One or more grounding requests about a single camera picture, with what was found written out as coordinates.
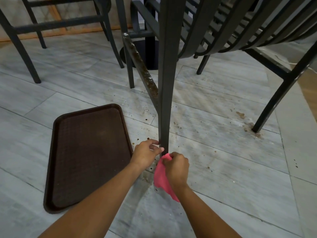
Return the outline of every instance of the hand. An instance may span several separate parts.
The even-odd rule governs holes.
[[[157,147],[159,142],[154,139],[142,141],[135,146],[130,164],[136,164],[141,171],[148,168],[154,161],[155,157],[164,151],[163,147]]]
[[[162,163],[165,166],[166,177],[173,189],[176,192],[177,189],[187,188],[187,177],[189,162],[184,155],[177,152],[170,154],[172,160],[163,159]]]

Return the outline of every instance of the tray rim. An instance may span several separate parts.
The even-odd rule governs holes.
[[[49,155],[49,162],[48,162],[48,166],[47,166],[47,173],[46,173],[46,181],[45,181],[45,191],[44,191],[44,200],[43,200],[43,207],[44,207],[44,210],[47,212],[47,213],[50,213],[50,214],[59,214],[69,208],[71,208],[72,206],[78,204],[78,203],[75,203],[73,205],[70,205],[68,207],[65,207],[65,208],[60,208],[60,209],[52,209],[52,207],[48,204],[48,195],[49,195],[49,192],[50,190],[48,190],[48,184],[50,182],[52,178],[52,173],[54,172],[54,170],[51,168],[51,165],[52,163],[54,162],[54,152],[52,151],[53,150],[53,147],[55,145],[55,142],[56,142],[56,139],[55,137],[58,136],[58,125],[59,125],[59,122],[61,122],[62,120],[66,119],[66,118],[69,118],[69,117],[73,117],[73,116],[77,116],[77,115],[82,115],[82,114],[86,114],[86,113],[93,113],[93,112],[97,112],[97,111],[101,111],[101,110],[104,110],[104,109],[109,109],[109,108],[115,108],[119,111],[119,114],[120,114],[120,118],[121,118],[121,123],[123,125],[123,129],[124,129],[124,133],[125,133],[125,139],[127,141],[127,144],[128,144],[128,148],[129,148],[129,152],[130,152],[130,156],[132,157],[132,154],[133,154],[133,148],[132,148],[132,145],[131,145],[131,140],[130,140],[130,137],[129,137],[129,133],[128,133],[128,129],[126,127],[126,123],[125,123],[125,119],[124,119],[124,115],[123,115],[123,112],[122,112],[122,108],[119,104],[116,104],[116,103],[111,103],[111,104],[106,104],[106,105],[102,105],[102,106],[97,106],[97,107],[93,107],[93,108],[88,108],[88,109],[84,109],[84,110],[79,110],[79,111],[75,111],[75,112],[70,112],[70,113],[67,113],[67,114],[62,114],[60,116],[58,116],[55,120],[54,120],[54,123],[53,123],[53,129],[52,129],[52,138],[51,138],[51,145],[50,145],[50,155]]]

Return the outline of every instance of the left hand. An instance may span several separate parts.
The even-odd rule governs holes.
[[[142,141],[135,146],[130,164],[136,164],[142,171],[148,168],[155,157],[164,151],[163,147],[157,147],[159,142],[154,139]]]

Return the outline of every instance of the pink cloth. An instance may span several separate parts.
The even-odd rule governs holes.
[[[154,186],[156,186],[157,188],[163,188],[163,190],[165,190],[165,192],[168,193],[173,200],[179,202],[166,177],[165,166],[162,163],[163,159],[172,160],[172,157],[169,153],[167,153],[158,161],[158,165],[154,172]]]

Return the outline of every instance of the plastic tray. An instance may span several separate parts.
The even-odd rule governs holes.
[[[132,153],[118,104],[59,116],[53,125],[44,209],[55,214],[77,204],[125,168]]]

